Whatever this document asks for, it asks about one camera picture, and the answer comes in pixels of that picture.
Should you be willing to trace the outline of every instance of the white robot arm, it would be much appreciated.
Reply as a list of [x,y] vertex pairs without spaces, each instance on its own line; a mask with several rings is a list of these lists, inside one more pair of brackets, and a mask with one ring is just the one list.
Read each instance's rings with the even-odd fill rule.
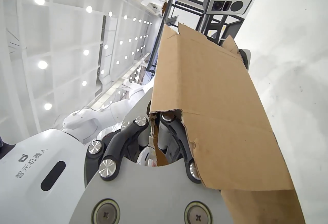
[[131,90],[129,99],[107,105],[100,110],[83,108],[67,116],[63,121],[64,132],[86,144],[97,137],[103,129],[123,121],[136,103],[153,87],[154,79],[140,86],[125,80],[123,83]]

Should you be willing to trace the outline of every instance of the cardboard flap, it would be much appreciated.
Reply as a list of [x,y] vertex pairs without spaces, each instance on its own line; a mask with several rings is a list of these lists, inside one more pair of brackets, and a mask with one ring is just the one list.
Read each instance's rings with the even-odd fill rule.
[[182,110],[206,187],[293,189],[243,62],[191,28],[179,24],[179,32],[173,35],[164,29],[151,112]]

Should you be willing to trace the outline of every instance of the black oval slot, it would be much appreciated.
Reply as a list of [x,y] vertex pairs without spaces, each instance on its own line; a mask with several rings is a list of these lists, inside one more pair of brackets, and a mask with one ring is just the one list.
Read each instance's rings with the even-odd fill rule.
[[59,176],[62,174],[66,167],[66,164],[64,161],[57,162],[52,170],[48,173],[46,178],[41,183],[41,189],[43,191],[49,191],[52,186],[55,184]]

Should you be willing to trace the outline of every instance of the camera lens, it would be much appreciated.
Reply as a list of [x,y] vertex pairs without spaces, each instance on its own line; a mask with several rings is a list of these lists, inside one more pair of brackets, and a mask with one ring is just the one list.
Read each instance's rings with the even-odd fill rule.
[[213,3],[212,10],[213,10],[213,11],[221,11],[223,5],[224,5],[224,1],[215,1],[215,2]]

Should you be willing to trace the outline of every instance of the brown cardboard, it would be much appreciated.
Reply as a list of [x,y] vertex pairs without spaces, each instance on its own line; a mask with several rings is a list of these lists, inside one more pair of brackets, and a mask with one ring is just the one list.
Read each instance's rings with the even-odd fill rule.
[[206,187],[294,189],[259,96],[238,54],[182,24],[179,34],[164,28],[151,100],[152,113],[175,109],[182,111]]

